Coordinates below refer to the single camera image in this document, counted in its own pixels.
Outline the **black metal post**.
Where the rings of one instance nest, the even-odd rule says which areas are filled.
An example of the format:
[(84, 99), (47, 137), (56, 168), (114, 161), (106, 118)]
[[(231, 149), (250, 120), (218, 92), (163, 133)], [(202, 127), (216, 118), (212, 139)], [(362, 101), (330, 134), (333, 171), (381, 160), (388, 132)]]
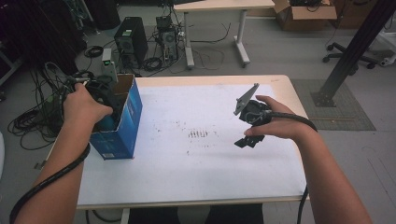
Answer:
[(315, 106), (335, 106), (332, 98), (395, 11), (396, 0), (377, 0), (323, 86), (311, 93)]

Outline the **brown cardboard box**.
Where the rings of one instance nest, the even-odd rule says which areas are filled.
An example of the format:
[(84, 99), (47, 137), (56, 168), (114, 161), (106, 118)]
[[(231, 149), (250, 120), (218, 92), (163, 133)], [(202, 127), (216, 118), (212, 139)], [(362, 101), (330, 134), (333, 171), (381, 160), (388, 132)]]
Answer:
[(330, 0), (319, 0), (314, 6), (294, 6), (292, 0), (273, 0), (276, 21), (283, 31), (319, 31), (328, 20), (337, 18)]

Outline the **open computer case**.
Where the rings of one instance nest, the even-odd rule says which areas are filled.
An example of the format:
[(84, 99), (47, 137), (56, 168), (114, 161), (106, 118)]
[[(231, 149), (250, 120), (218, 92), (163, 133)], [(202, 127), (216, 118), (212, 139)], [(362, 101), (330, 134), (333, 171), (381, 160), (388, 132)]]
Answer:
[(171, 63), (178, 59), (177, 51), (177, 29), (173, 25), (170, 16), (161, 16), (156, 18), (158, 40), (162, 47), (163, 59)]

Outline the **person's right hand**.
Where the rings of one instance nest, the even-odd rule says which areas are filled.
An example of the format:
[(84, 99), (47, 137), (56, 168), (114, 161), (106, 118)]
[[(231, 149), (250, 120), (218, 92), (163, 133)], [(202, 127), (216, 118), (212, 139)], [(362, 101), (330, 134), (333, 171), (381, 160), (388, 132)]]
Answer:
[[(293, 111), (290, 110), (287, 106), (281, 104), (270, 96), (257, 95), (256, 99), (269, 105), (275, 112), (293, 114)], [(305, 129), (307, 129), (308, 131), (311, 130), (310, 127), (299, 121), (295, 121), (292, 119), (275, 118), (267, 124), (251, 127), (245, 130), (244, 135), (273, 135), (280, 138), (297, 140), (300, 138), (301, 132)]]

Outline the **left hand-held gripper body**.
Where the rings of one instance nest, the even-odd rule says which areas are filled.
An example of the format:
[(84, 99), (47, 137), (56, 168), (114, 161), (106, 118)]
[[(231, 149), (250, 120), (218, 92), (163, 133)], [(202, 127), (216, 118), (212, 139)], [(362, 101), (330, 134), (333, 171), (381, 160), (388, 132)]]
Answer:
[(108, 84), (96, 79), (89, 79), (87, 77), (78, 77), (76, 82), (84, 83), (87, 91), (95, 101), (113, 109), (111, 118), (114, 122), (118, 123), (120, 121), (121, 102)]

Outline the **person's left hand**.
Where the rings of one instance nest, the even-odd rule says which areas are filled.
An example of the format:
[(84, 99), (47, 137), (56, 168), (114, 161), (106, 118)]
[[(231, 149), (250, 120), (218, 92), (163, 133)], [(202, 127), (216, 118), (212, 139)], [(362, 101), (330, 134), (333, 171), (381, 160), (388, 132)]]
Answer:
[(97, 103), (86, 87), (77, 83), (64, 101), (64, 124), (90, 133), (98, 121), (112, 112), (111, 107)]

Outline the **grey floor mat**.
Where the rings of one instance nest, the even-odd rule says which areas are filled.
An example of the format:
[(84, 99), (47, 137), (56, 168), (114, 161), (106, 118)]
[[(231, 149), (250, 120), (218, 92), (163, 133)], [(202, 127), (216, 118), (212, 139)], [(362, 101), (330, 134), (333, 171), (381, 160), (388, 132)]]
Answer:
[(323, 79), (293, 79), (291, 81), (305, 113), (319, 130), (375, 131), (349, 87), (342, 84), (333, 100), (333, 106), (316, 106), (312, 97), (324, 84)]

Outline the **black computer tower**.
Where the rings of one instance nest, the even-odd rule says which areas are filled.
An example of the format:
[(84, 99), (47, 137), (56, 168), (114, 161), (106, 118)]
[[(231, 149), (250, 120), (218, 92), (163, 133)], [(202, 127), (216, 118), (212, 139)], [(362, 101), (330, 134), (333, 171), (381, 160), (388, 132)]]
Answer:
[(134, 55), (138, 66), (143, 65), (149, 47), (141, 17), (126, 17), (114, 39), (121, 53)]

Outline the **dark curtain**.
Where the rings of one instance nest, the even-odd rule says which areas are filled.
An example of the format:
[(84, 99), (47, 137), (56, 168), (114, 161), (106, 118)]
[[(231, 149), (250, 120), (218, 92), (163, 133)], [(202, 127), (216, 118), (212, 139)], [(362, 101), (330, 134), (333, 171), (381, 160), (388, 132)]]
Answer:
[(87, 47), (63, 0), (0, 0), (0, 34), (38, 70), (55, 63), (66, 75), (78, 71)]

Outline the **blue cardboard box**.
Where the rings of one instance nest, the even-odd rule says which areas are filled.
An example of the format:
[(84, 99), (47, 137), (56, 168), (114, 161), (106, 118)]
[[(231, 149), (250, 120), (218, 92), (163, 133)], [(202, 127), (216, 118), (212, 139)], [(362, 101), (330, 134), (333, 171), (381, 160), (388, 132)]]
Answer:
[(131, 159), (143, 107), (137, 83), (134, 75), (121, 74), (116, 84), (108, 85), (120, 99), (120, 121), (105, 116), (92, 131), (90, 143), (104, 160)]

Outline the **white-legged wooden desk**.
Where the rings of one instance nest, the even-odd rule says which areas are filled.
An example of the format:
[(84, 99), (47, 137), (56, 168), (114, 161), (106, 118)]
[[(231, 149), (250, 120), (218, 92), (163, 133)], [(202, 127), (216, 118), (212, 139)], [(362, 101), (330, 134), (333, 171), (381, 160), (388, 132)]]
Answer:
[(248, 11), (251, 9), (268, 9), (274, 6), (273, 0), (199, 0), (174, 5), (174, 10), (183, 14), (187, 68), (192, 69), (195, 66), (189, 30), (189, 25), (193, 20), (207, 22), (208, 24), (212, 24), (215, 19), (238, 22), (238, 32), (233, 41), (241, 57), (242, 67), (246, 67), (250, 63), (250, 59), (243, 45), (243, 33)]

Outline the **white device with green light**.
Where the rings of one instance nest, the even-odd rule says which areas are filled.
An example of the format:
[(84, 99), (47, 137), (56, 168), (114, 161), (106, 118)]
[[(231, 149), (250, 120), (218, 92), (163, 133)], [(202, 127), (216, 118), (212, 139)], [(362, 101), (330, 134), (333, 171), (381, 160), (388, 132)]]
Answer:
[(102, 54), (102, 73), (115, 83), (118, 82), (115, 63), (112, 60), (112, 49), (104, 48)]

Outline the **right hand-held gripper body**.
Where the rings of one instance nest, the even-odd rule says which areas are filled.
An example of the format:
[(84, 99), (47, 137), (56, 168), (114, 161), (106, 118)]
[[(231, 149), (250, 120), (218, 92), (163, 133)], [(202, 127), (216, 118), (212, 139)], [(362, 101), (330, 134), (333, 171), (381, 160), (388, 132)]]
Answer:
[(259, 86), (259, 83), (254, 83), (251, 89), (237, 98), (235, 111), (233, 112), (242, 121), (252, 126), (260, 126), (271, 121), (271, 107), (251, 99)]

